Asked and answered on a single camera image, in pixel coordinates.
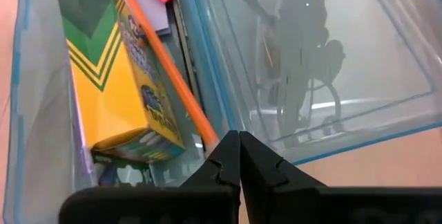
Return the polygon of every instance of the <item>crayon box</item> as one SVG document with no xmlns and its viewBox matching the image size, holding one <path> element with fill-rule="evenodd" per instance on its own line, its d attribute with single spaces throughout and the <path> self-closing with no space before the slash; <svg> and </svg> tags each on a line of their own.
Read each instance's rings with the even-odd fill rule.
<svg viewBox="0 0 442 224">
<path fill-rule="evenodd" d="M 59 0 L 90 149 L 131 160 L 184 151 L 155 54 L 124 0 Z"/>
</svg>

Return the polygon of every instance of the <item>clear plastic bin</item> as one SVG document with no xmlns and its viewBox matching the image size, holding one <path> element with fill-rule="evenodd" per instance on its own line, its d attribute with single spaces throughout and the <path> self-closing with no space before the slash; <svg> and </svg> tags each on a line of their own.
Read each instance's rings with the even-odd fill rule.
<svg viewBox="0 0 442 224">
<path fill-rule="evenodd" d="M 187 0 L 183 12 L 204 37 L 190 42 L 216 85 L 207 108 L 300 164 L 441 126 L 441 3 Z"/>
<path fill-rule="evenodd" d="M 172 35 L 163 43 L 185 75 L 176 23 L 171 27 Z M 82 142 L 67 54 L 57 0 L 19 0 L 3 208 L 6 223 L 57 223 L 59 208 L 68 196 L 96 185 L 93 163 Z M 155 163 L 153 177 L 156 185 L 179 186 L 204 162 L 202 143 L 171 82 L 160 72 L 186 152 Z"/>
</svg>

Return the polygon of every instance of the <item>orange pencil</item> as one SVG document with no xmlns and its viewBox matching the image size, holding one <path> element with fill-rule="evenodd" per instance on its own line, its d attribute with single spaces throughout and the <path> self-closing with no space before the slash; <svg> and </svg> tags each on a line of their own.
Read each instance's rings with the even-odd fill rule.
<svg viewBox="0 0 442 224">
<path fill-rule="evenodd" d="M 192 120 L 195 122 L 196 127 L 200 131 L 200 135 L 210 152 L 214 146 L 217 145 L 219 139 L 213 130 L 210 122 L 207 120 L 205 114 L 203 113 L 200 105 L 197 103 L 194 98 L 192 92 L 188 88 L 186 82 L 183 80 L 181 73 L 172 62 L 172 59 L 169 56 L 169 53 L 163 46 L 163 43 L 160 41 L 160 38 L 157 36 L 157 33 L 153 29 L 151 23 L 144 16 L 143 10 L 138 4 L 137 0 L 125 0 L 128 7 L 131 9 L 132 14 L 136 18 L 136 20 L 141 24 L 144 34 L 147 36 L 149 44 L 152 46 L 153 51 L 157 55 L 161 65 L 166 71 L 168 77 L 171 79 L 175 90 L 180 96 L 186 110 L 189 112 Z"/>
</svg>

